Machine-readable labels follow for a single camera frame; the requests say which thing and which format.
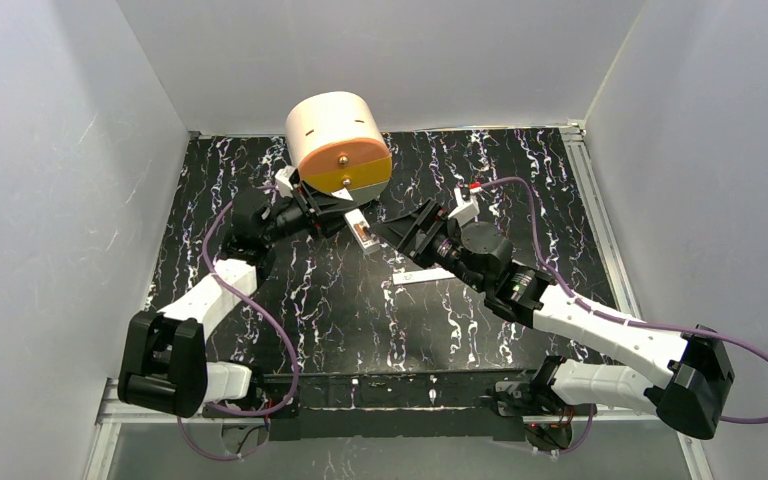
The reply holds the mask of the small brown battery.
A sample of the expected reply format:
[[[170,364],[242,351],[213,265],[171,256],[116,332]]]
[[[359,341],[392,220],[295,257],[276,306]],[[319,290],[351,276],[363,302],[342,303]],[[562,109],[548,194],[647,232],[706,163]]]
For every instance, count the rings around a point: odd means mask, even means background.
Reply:
[[[357,237],[362,242],[365,242],[368,240],[368,235],[366,233],[365,227],[362,224],[354,224],[353,229],[354,229],[354,232],[357,234]]]

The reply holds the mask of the white remote battery cover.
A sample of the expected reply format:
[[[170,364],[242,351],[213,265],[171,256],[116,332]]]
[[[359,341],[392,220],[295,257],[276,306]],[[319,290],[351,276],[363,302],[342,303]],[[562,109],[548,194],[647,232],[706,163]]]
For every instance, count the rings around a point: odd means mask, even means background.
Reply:
[[[440,267],[416,271],[396,272],[392,275],[394,285],[410,285],[426,282],[436,282],[454,278],[454,274]]]

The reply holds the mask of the white remote control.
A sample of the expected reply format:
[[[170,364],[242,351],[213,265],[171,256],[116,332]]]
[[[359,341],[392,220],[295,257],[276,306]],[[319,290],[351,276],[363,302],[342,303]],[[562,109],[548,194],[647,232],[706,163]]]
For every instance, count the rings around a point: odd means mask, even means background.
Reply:
[[[369,222],[359,209],[344,214],[345,222],[364,255],[378,251],[380,241],[375,236]]]

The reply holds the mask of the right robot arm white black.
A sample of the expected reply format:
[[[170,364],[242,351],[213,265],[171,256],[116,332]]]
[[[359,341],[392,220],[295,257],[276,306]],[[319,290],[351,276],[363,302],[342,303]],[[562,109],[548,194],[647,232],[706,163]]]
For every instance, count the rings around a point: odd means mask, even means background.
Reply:
[[[601,404],[653,414],[696,439],[714,437],[734,373],[713,330],[658,331],[569,294],[547,272],[516,261],[513,243],[495,225],[461,225],[432,200],[371,231],[415,265],[439,266],[483,294],[485,307],[502,320],[574,340],[614,361],[549,356],[526,379],[500,382],[484,397],[498,415]]]

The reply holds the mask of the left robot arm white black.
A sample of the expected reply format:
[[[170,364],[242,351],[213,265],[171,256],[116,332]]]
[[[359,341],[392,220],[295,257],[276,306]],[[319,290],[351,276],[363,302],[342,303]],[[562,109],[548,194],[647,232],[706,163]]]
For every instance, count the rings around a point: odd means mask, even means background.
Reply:
[[[136,313],[129,322],[117,395],[120,401],[182,418],[211,404],[228,412],[227,402],[246,398],[255,374],[231,361],[210,362],[206,341],[239,304],[269,323],[292,358],[295,347],[279,322],[257,304],[253,293],[275,262],[276,243],[301,232],[328,238],[346,224],[359,202],[347,189],[322,193],[304,181],[282,187],[274,200],[260,188],[238,192],[206,234],[227,230],[219,260],[202,250],[208,268],[183,296],[159,310]]]

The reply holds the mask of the round pastel drawer box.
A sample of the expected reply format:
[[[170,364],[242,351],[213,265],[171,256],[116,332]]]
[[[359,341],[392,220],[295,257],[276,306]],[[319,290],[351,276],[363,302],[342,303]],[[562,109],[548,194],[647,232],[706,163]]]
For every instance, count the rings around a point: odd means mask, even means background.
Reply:
[[[354,93],[299,102],[286,117],[285,140],[300,179],[320,192],[346,189],[364,204],[380,197],[392,177],[391,151],[368,104]]]

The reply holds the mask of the black marble pattern mat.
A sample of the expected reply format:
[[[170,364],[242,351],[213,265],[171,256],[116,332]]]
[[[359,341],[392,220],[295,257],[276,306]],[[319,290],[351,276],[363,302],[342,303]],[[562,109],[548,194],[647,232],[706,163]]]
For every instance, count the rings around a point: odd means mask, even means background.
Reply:
[[[394,161],[370,220],[412,211],[433,199],[453,207],[455,187],[514,177],[480,199],[480,219],[533,264],[541,251],[579,294],[614,304],[609,276],[563,133],[557,128],[392,132]],[[222,229],[212,222],[234,197],[262,205],[267,185],[287,165],[280,136],[192,139],[165,224],[146,304],[163,307],[206,273],[201,252],[216,252]],[[481,295],[455,279],[399,285],[413,264],[392,249],[365,254],[341,231],[329,239],[300,234],[279,243],[269,279],[255,299],[283,326],[306,373],[523,368],[548,355],[601,364],[605,354],[557,335],[499,320]]]

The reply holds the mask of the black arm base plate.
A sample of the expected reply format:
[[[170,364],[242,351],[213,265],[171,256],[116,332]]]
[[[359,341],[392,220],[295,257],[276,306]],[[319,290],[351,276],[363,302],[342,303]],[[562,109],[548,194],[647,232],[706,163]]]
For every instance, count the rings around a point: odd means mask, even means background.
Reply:
[[[529,389],[519,369],[313,373],[268,417],[273,441],[363,437],[489,437],[519,442],[537,430],[566,445],[590,409]]]

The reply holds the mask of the aluminium frame rail right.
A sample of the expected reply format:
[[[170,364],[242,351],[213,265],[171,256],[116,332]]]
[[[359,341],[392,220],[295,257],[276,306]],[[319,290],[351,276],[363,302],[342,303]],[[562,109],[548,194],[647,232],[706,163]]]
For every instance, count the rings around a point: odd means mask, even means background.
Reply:
[[[617,309],[639,317],[639,304],[597,183],[592,158],[585,142],[585,131],[578,124],[560,126],[559,131],[609,277]]]

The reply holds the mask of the aluminium frame rail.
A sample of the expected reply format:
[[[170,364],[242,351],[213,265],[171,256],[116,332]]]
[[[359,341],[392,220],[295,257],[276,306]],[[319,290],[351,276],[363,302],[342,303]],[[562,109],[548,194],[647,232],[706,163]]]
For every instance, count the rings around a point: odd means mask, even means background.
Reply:
[[[281,400],[284,387],[289,387],[287,376],[267,376],[264,384],[256,387],[254,406],[260,400]],[[269,414],[275,419],[298,419],[313,415],[362,414],[362,413],[476,413],[492,412],[502,416],[548,416],[554,413],[558,419],[564,407],[549,407],[536,404],[515,406],[514,400],[498,397],[496,384],[524,383],[524,377],[516,377],[508,371],[434,371],[413,374],[364,374],[364,375],[302,375],[294,400],[276,413]],[[116,382],[106,387],[96,422],[125,420],[174,420],[173,414],[150,410],[146,407],[126,404],[118,399]],[[251,406],[249,400],[228,400],[220,406],[227,406],[233,412],[223,413],[218,407],[199,407],[192,418],[243,418],[238,413],[243,407]],[[658,419],[654,405],[647,398],[639,407],[597,403],[596,413],[606,415],[643,415]]]
[[[585,142],[585,131],[578,124],[560,126],[559,131],[609,277],[617,309],[639,317],[639,304],[597,183],[592,158]]]

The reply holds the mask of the aluminium frame rail front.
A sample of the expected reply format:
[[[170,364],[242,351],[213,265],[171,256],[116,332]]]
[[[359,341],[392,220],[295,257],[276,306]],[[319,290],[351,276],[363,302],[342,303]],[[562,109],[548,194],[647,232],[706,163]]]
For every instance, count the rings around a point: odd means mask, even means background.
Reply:
[[[289,387],[287,376],[267,376],[264,384],[256,387],[254,406],[260,400],[281,400],[284,387]],[[413,374],[364,374],[364,375],[302,375],[294,400],[276,413],[269,414],[275,419],[298,419],[313,415],[362,414],[362,413],[476,413],[492,412],[502,416],[548,416],[554,413],[558,419],[564,407],[549,407],[536,404],[515,406],[514,400],[498,397],[496,384],[524,383],[524,377],[516,377],[508,371],[434,371]],[[174,420],[173,414],[150,410],[146,407],[126,404],[118,399],[116,382],[106,387],[96,422],[125,420]],[[233,412],[223,413],[218,407],[199,407],[192,418],[243,418],[238,413],[243,407],[251,406],[249,400],[228,400],[220,406],[227,406]],[[643,415],[658,419],[654,405],[647,398],[639,407],[597,403],[596,413],[606,415]]]

